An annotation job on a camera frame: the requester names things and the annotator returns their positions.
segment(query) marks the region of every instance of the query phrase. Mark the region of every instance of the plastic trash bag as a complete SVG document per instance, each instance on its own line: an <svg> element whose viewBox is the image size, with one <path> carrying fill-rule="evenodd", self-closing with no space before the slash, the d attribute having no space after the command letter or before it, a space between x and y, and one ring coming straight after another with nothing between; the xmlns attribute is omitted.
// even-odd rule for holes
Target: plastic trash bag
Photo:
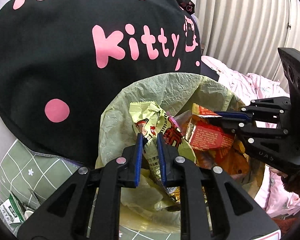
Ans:
<svg viewBox="0 0 300 240"><path fill-rule="evenodd" d="M226 87L209 77L191 73L166 73L143 79L124 88L101 115L99 156L96 167L122 155L125 147L134 145L136 134L129 114L131 102L155 101L172 116L192 109L197 103L212 111L238 110L244 104ZM246 191L255 197L263 179L264 164L253 160L243 179ZM144 232L180 231L180 212L169 212L171 200L163 189L142 170L136 189L122 188L120 224Z"/></svg>

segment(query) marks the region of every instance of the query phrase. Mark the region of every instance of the metal pin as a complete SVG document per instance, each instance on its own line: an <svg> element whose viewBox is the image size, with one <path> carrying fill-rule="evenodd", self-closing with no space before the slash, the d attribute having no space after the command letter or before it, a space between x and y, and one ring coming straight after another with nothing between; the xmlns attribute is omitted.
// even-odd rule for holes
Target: metal pin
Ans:
<svg viewBox="0 0 300 240"><path fill-rule="evenodd" d="M186 159L182 156L178 156L175 158L177 163L184 163L186 161Z"/></svg>
<svg viewBox="0 0 300 240"><path fill-rule="evenodd" d="M118 164L125 164L126 161L127 161L127 159L125 157L119 157L119 158L116 159L116 162Z"/></svg>
<svg viewBox="0 0 300 240"><path fill-rule="evenodd" d="M219 167L219 166L215 166L215 167L213 167L213 171L215 172L215 173L218 173L218 174L220 174L223 170L222 170L222 168L221 167Z"/></svg>
<svg viewBox="0 0 300 240"><path fill-rule="evenodd" d="M81 167L80 169L78 169L79 174L84 175L88 173L88 168L87 167Z"/></svg>

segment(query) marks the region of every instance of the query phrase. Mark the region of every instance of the pink polka dot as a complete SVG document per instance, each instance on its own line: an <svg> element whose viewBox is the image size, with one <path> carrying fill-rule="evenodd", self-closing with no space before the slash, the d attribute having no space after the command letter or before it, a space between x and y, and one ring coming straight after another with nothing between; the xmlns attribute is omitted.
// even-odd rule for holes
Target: pink polka dot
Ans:
<svg viewBox="0 0 300 240"><path fill-rule="evenodd" d="M134 27L133 27L132 24L128 23L128 24L125 26L125 29L126 29L127 34L130 34L130 35L133 35L133 34L134 34Z"/></svg>
<svg viewBox="0 0 300 240"><path fill-rule="evenodd" d="M69 106L60 99L52 99L44 108L44 112L51 122L62 122L70 114Z"/></svg>

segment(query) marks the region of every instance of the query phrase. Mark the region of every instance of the yellow wrapper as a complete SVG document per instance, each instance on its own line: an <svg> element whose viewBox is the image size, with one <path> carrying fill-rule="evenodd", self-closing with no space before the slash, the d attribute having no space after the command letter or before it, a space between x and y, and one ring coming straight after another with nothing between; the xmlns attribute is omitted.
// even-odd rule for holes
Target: yellow wrapper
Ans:
<svg viewBox="0 0 300 240"><path fill-rule="evenodd" d="M130 103L129 113L134 122L133 129L135 133L142 133L148 139L144 146L144 157L158 181L161 180L156 146L158 133L162 132L166 143L178 148L179 155L195 162L194 152L189 143L183 138L180 129L156 102ZM180 203L180 189L178 187L165 188L165 190L176 203Z"/></svg>

